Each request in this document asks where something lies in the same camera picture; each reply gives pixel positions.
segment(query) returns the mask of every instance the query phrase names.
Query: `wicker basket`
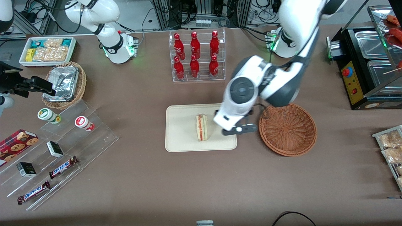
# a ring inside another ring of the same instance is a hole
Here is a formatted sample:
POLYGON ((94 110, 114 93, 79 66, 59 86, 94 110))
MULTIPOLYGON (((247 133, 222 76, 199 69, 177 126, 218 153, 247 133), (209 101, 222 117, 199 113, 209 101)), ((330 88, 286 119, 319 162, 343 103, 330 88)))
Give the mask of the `wicker basket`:
MULTIPOLYGON (((82 99, 82 96, 84 95, 85 85, 86 85, 85 71, 82 69, 82 67, 79 64, 77 64, 75 62, 68 62, 66 64, 60 64, 60 65, 57 65, 56 67, 67 67, 67 66, 74 66, 80 70, 80 74, 78 75, 77 88, 76 88, 76 91, 74 94, 74 99, 70 102, 49 102, 49 101, 46 101, 45 99, 43 99, 43 97, 42 97, 42 101, 48 107, 56 108, 59 110, 64 110, 64 109, 68 108, 69 106, 73 105, 75 102, 82 99)), ((47 74, 46 80, 49 79, 50 72, 51 72, 51 70, 47 74)))
POLYGON ((313 118, 295 104, 266 108, 260 118, 259 130, 264 143, 284 156, 307 153, 317 139, 313 118))

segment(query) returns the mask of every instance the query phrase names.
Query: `coca-cola bottle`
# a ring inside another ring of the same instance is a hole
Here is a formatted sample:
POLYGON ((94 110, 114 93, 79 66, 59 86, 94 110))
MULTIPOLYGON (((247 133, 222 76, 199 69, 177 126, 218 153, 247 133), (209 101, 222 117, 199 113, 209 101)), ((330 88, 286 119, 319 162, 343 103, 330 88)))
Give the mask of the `coca-cola bottle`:
POLYGON ((211 62, 209 63, 209 77, 211 79, 216 79, 218 76, 218 67, 219 64, 216 61, 216 55, 212 55, 211 62))
POLYGON ((191 55, 190 69, 191 69, 191 76, 193 78, 198 78, 200 72, 200 64, 198 63, 195 54, 191 55))
POLYGON ((197 32, 191 32, 191 54, 195 54, 197 59, 201 56, 200 41, 197 38, 197 32))
POLYGON ((176 52, 176 56, 180 57, 180 60, 186 59, 186 54, 184 53, 184 45, 180 40, 180 35, 175 33, 174 37, 174 51, 176 52))
POLYGON ((184 79, 184 67, 183 64, 180 62, 180 58, 178 56, 174 56, 174 72, 176 74, 177 79, 183 80, 184 79))
POLYGON ((212 32, 212 39, 211 42, 209 43, 209 48, 210 48, 210 55, 211 57, 213 55, 218 55, 219 54, 219 40, 218 40, 218 32, 213 31, 212 32))

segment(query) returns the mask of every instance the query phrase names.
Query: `table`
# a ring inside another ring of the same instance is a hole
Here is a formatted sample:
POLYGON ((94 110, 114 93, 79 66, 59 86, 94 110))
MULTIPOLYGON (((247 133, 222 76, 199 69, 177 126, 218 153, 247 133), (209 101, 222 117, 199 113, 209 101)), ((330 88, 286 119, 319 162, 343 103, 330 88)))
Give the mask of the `table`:
MULTIPOLYGON (((270 151, 258 133, 238 136, 234 150, 167 152, 167 107, 220 103, 229 79, 174 84, 168 32, 147 33, 138 57, 122 65, 103 55, 95 36, 76 36, 75 59, 88 77, 84 100, 121 138, 33 212, 16 211, 16 200, 0 188, 0 221, 8 221, 0 224, 189 226, 214 220, 217 226, 259 226, 287 210, 317 225, 400 224, 402 202, 385 199, 400 193, 371 134, 401 124, 402 110, 350 110, 338 68, 326 60, 325 37, 338 29, 322 26, 295 100, 314 118, 317 143, 293 158, 270 151)), ((242 30, 226 34, 228 78, 246 56, 269 58, 264 43, 242 30)), ((22 75, 44 77, 48 70, 24 68, 22 75)), ((0 139, 44 124, 36 117, 44 107, 39 93, 15 99, 0 118, 0 139)), ((290 224, 308 221, 286 216, 277 225, 290 224)))

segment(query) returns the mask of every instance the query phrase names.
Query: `yellow control panel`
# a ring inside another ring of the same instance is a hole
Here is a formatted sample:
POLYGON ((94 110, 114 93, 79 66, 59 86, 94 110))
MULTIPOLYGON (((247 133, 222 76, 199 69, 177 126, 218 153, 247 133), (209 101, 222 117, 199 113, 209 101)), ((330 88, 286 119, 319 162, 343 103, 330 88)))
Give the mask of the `yellow control panel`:
POLYGON ((359 100, 363 99, 364 95, 361 90, 359 80, 357 79, 355 68, 353 67, 353 63, 351 61, 344 68, 342 68, 341 73, 351 103, 355 104, 359 100))

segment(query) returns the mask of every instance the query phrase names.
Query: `snickers bar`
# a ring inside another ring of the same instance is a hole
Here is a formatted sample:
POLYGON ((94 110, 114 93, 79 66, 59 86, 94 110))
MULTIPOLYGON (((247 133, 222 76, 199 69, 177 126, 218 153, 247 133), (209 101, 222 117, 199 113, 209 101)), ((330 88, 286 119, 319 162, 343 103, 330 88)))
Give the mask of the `snickers bar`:
POLYGON ((38 195, 39 193, 43 192, 44 190, 50 189, 50 184, 48 181, 46 181, 44 184, 41 186, 35 188, 34 190, 30 191, 29 193, 26 193, 25 195, 22 195, 18 197, 18 205, 21 205, 22 203, 26 202, 28 199, 34 197, 35 195, 38 195))
POLYGON ((76 164, 77 162, 78 162, 78 159, 74 155, 67 162, 63 163, 61 166, 57 167, 55 170, 50 172, 49 173, 50 179, 55 178, 57 175, 59 175, 62 172, 66 171, 68 168, 70 168, 72 165, 76 164))

